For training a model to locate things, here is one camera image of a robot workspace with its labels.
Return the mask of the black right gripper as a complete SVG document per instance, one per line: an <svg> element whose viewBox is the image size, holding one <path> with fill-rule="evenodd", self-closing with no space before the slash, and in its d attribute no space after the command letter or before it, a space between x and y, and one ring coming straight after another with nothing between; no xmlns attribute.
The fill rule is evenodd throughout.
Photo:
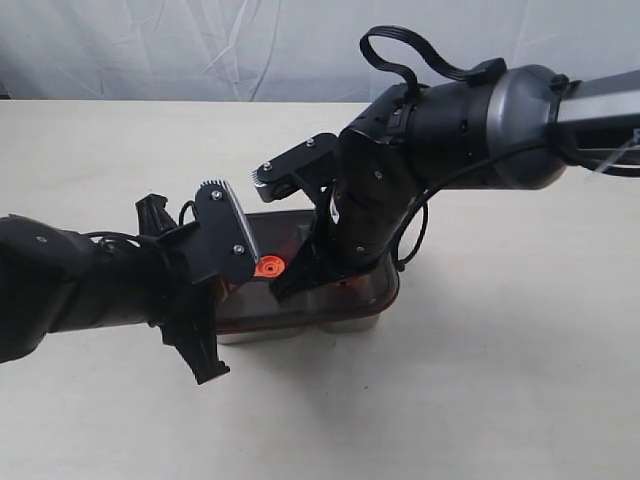
<svg viewBox="0 0 640 480"><path fill-rule="evenodd" d="M369 273L390 244L390 175L384 170L295 173L293 180L315 210L308 236L271 284L280 302Z"/></svg>

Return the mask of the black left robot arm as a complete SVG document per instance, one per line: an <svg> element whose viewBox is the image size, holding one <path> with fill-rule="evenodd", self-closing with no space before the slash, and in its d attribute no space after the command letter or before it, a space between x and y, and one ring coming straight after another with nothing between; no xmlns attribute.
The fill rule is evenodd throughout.
<svg viewBox="0 0 640 480"><path fill-rule="evenodd" d="M203 384L229 372L219 358L205 224L138 208L140 234L80 233L20 215L1 219L1 360L46 336L146 323Z"/></svg>

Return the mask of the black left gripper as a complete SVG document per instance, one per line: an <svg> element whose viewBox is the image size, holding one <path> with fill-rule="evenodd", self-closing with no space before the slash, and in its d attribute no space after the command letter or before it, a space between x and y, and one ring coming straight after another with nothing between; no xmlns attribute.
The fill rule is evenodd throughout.
<svg viewBox="0 0 640 480"><path fill-rule="evenodd" d="M217 351L215 290L220 276L207 272L195 201L187 203L195 219L183 224L166 211L167 203L159 194L136 202L139 238L159 255L168 288L157 319L162 341L178 351L202 385L230 371Z"/></svg>

